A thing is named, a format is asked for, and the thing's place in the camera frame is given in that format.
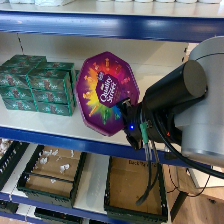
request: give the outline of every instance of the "blue shelf edge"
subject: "blue shelf edge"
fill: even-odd
[[[140,149],[135,151],[131,146],[117,145],[105,142],[90,141],[85,139],[71,138],[40,132],[25,131],[19,129],[0,127],[0,137],[17,141],[29,142],[40,145],[79,150],[82,152],[110,155],[127,159],[145,161],[145,151]],[[179,159],[165,160],[164,151],[158,150],[159,161],[161,164],[188,167]]]
[[[0,216],[6,217],[6,218],[9,218],[9,219],[17,219],[17,220],[20,220],[20,221],[26,221],[25,216],[18,215],[18,214],[11,214],[11,213],[6,213],[6,212],[0,212]]]
[[[106,222],[106,223],[130,224],[130,223],[127,223],[124,221],[110,219],[107,217],[106,214],[95,213],[95,212],[90,212],[90,211],[85,211],[85,210],[75,209],[75,208],[65,208],[65,207],[58,206],[58,205],[47,204],[47,203],[43,203],[43,202],[30,200],[29,198],[24,198],[24,197],[20,197],[20,196],[16,196],[16,195],[12,195],[12,201],[15,203],[32,205],[32,206],[35,206],[38,208],[48,209],[51,211],[61,212],[61,213],[69,214],[69,215],[82,217],[82,218],[98,220],[98,221]]]
[[[224,35],[223,18],[0,11],[0,32],[201,42]]]

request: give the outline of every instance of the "brown cardboard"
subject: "brown cardboard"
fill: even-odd
[[[152,180],[156,166],[152,166]],[[140,161],[113,158],[110,173],[110,206],[151,214],[162,214],[159,181],[150,191],[147,200],[140,206],[135,202],[143,195],[148,183],[148,168]]]
[[[62,148],[57,148],[53,146],[45,146],[43,151],[50,151],[52,150],[53,152],[55,150],[58,150],[58,153],[56,156],[61,156],[61,157],[67,157],[71,159],[80,159],[81,152],[80,151],[75,151],[75,150],[70,150],[70,149],[62,149]]]
[[[72,190],[71,183],[65,183],[62,181],[55,181],[52,183],[51,179],[31,175],[29,181],[26,182],[25,187],[65,197],[69,197],[70,191]]]
[[[135,172],[148,172],[148,163],[143,161],[113,157],[112,168]]]
[[[76,170],[78,167],[79,160],[58,157],[58,156],[48,156],[46,164],[40,164],[40,160],[46,156],[41,156],[33,169],[33,173],[38,173],[42,175],[48,175],[52,177],[61,178],[64,180],[74,180]],[[63,173],[60,172],[60,166],[69,164],[69,169],[65,170]]]
[[[74,151],[73,157],[71,157],[71,150],[69,149],[62,149],[56,148],[52,146],[45,146],[43,151],[50,151],[53,152],[58,150],[57,155],[41,155],[33,168],[32,172],[51,176],[52,179],[54,177],[74,181],[74,177],[77,171],[79,159],[81,152]],[[41,164],[40,160],[42,158],[47,158],[47,162],[45,164]],[[60,172],[60,166],[69,164],[69,169],[65,170],[64,172]],[[27,181],[25,187],[40,190],[48,193],[54,193],[62,196],[69,197],[70,191],[72,190],[72,183],[66,183],[63,181],[56,180],[54,183],[51,182],[51,179],[32,176],[30,175],[29,181]]]

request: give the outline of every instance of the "cable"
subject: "cable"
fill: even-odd
[[[171,173],[170,173],[170,166],[169,165],[168,165],[168,168],[169,168],[170,180],[171,180],[171,182],[172,182],[172,184],[174,186],[174,189],[172,191],[168,191],[167,194],[169,194],[169,193],[171,193],[171,192],[173,192],[175,190],[178,190],[180,192],[180,190],[178,189],[178,187],[173,182],[173,179],[172,179]],[[205,188],[207,187],[207,184],[208,184],[209,179],[210,179],[210,175],[209,175],[209,177],[208,177],[208,179],[207,179],[207,181],[205,183],[205,186],[203,187],[203,189],[198,194],[196,194],[196,195],[189,195],[188,194],[187,197],[195,198],[195,197],[198,197],[199,195],[201,195],[204,192]]]
[[[159,161],[159,158],[158,158],[158,154],[157,154],[157,151],[156,151],[156,146],[155,146],[155,143],[154,141],[151,141],[152,142],[152,147],[153,147],[153,152],[155,154],[155,158],[156,158],[156,162]],[[158,179],[158,175],[159,175],[159,163],[157,162],[157,170],[156,170],[156,175],[155,175],[155,178],[154,178],[154,181],[151,185],[151,179],[152,179],[152,169],[151,169],[151,160],[148,160],[148,167],[149,167],[149,179],[148,179],[148,185],[147,185],[147,188],[145,190],[145,193],[136,201],[136,205],[139,206],[141,205],[148,197],[149,195],[149,192],[152,190],[152,188],[155,186],[156,184],[156,181]]]
[[[137,206],[141,205],[141,204],[146,200],[146,198],[147,198],[148,195],[149,195],[149,192],[152,190],[152,188],[153,188],[153,187],[155,186],[155,184],[156,184],[156,181],[157,181],[157,179],[158,179],[158,175],[159,175],[159,167],[158,167],[158,164],[157,164],[157,170],[156,170],[155,179],[154,179],[152,185],[151,185],[151,186],[148,185],[147,188],[146,188],[145,193],[138,199],[138,201],[136,201],[135,204],[136,204]]]
[[[152,179],[151,160],[148,160],[148,169],[149,169],[148,185],[146,187],[145,193],[136,201],[137,206],[141,205],[149,195]]]
[[[185,162],[187,165],[189,165],[190,167],[197,169],[203,173],[206,173],[208,175],[214,176],[214,177],[218,177],[221,179],[224,179],[224,173],[222,172],[218,172],[216,170],[212,170],[210,168],[207,168],[205,166],[202,166],[190,159],[188,159],[187,157],[184,157],[181,153],[179,153],[172,145],[171,143],[166,139],[166,137],[163,136],[163,134],[161,133],[158,124],[157,124],[157,120],[158,120],[158,115],[153,114],[152,113],[152,123],[154,124],[158,134],[160,135],[160,137],[162,138],[162,140],[164,141],[164,143],[166,144],[166,146],[169,148],[169,150],[176,155],[180,160],[182,160],[183,162]]]
[[[175,183],[173,182],[173,179],[172,179],[172,177],[171,177],[171,173],[170,173],[170,166],[169,166],[169,165],[168,165],[168,168],[169,168],[170,180],[171,180],[171,182],[172,182],[173,186],[174,186],[176,189],[178,189],[178,187],[175,185]]]
[[[177,188],[174,188],[172,191],[167,191],[166,193],[169,194],[169,193],[174,192],[175,190],[177,190]]]

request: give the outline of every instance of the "upper shelf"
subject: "upper shelf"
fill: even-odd
[[[224,35],[224,4],[98,2],[0,5],[0,31],[201,42]]]

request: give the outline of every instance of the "chocolate box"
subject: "chocolate box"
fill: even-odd
[[[66,71],[33,69],[28,74],[32,89],[65,92],[71,87],[69,73]]]
[[[16,54],[10,60],[15,61],[30,61],[30,62],[46,62],[46,56],[35,56],[35,55],[21,55]]]
[[[0,66],[0,86],[29,88],[27,74],[32,68],[10,68]]]
[[[69,104],[54,104],[54,103],[43,103],[36,101],[36,105],[39,112],[48,114],[57,114],[63,116],[72,116],[75,109],[73,100],[71,100]]]
[[[20,87],[0,86],[0,94],[2,98],[33,100],[30,89],[24,89]]]
[[[2,66],[10,68],[35,68],[39,62],[32,61],[18,61],[18,60],[8,60],[2,64]]]
[[[69,104],[73,100],[71,87],[66,92],[52,92],[32,89],[33,98],[39,102]]]
[[[74,63],[65,63],[65,62],[41,62],[37,66],[38,69],[53,69],[59,71],[69,72],[70,83],[75,83],[76,81],[76,72]]]
[[[3,101],[8,110],[37,111],[33,100],[27,101],[3,98]]]

